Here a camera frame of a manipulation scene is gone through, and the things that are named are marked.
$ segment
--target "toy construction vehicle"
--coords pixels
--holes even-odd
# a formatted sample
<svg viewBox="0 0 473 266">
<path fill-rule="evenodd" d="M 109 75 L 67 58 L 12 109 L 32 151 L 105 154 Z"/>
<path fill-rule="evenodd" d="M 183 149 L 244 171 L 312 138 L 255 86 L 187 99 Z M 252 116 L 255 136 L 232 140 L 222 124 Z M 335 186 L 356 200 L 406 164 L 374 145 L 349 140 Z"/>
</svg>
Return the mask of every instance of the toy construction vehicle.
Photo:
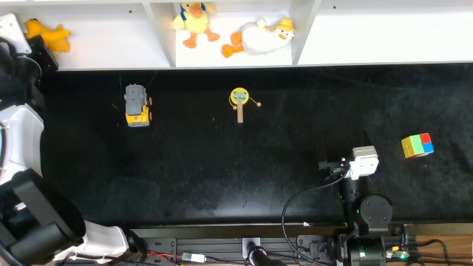
<svg viewBox="0 0 473 266">
<path fill-rule="evenodd" d="M 146 94 L 141 85 L 128 85 L 125 88 L 125 116 L 128 126 L 149 126 L 152 120 L 150 107 L 153 104 L 151 97 Z"/>
</svg>

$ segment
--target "duck beak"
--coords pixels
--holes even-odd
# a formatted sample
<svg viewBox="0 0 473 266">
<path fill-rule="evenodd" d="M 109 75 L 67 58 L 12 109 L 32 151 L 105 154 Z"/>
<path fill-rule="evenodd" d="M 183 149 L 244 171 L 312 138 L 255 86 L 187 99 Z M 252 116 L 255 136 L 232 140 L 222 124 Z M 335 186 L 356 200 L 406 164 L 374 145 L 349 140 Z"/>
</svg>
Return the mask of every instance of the duck beak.
<svg viewBox="0 0 473 266">
<path fill-rule="evenodd" d="M 193 17 L 200 18 L 202 16 L 202 8 L 200 7 L 200 3 L 192 4 L 189 8 L 189 12 L 193 15 Z"/>
</svg>

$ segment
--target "black tabletop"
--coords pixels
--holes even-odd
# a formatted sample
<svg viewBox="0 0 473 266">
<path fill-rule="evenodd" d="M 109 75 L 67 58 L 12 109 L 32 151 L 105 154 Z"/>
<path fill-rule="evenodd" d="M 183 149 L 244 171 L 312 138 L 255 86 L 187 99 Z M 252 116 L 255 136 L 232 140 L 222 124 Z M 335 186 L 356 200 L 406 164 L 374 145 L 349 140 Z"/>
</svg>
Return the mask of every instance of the black tabletop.
<svg viewBox="0 0 473 266">
<path fill-rule="evenodd" d="M 43 79 L 44 178 L 105 225 L 278 222 L 329 159 L 366 134 L 380 165 L 371 193 L 397 222 L 473 219 L 473 65 L 58 72 Z M 129 128 L 125 86 L 147 86 L 153 122 Z M 228 102 L 245 87 L 262 103 Z M 435 152 L 405 159 L 404 137 L 428 132 Z M 337 187 L 305 194 L 289 221 L 340 224 Z"/>
</svg>

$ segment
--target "orange plush toy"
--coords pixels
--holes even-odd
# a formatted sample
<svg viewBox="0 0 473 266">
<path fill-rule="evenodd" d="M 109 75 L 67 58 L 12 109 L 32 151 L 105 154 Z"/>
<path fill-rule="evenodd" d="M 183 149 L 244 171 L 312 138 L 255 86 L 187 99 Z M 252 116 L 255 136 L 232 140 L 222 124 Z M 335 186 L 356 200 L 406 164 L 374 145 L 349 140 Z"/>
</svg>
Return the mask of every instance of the orange plush toy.
<svg viewBox="0 0 473 266">
<path fill-rule="evenodd" d="M 71 34 L 69 30 L 65 30 L 62 24 L 59 24 L 55 30 L 46 28 L 38 19 L 30 19 L 24 22 L 27 28 L 26 39 L 31 39 L 37 35 L 41 35 L 44 45 L 53 52 L 69 52 L 71 46 L 66 37 Z"/>
</svg>

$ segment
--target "rubik's cube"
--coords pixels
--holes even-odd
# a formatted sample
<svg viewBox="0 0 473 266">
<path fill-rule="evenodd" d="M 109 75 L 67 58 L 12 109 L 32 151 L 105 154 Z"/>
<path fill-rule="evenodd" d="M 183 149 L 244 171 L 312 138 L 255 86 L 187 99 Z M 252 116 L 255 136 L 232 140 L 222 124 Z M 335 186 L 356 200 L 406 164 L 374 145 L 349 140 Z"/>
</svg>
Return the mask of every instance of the rubik's cube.
<svg viewBox="0 0 473 266">
<path fill-rule="evenodd" d="M 429 133 L 417 134 L 402 140 L 406 158 L 420 157 L 434 152 Z"/>
</svg>

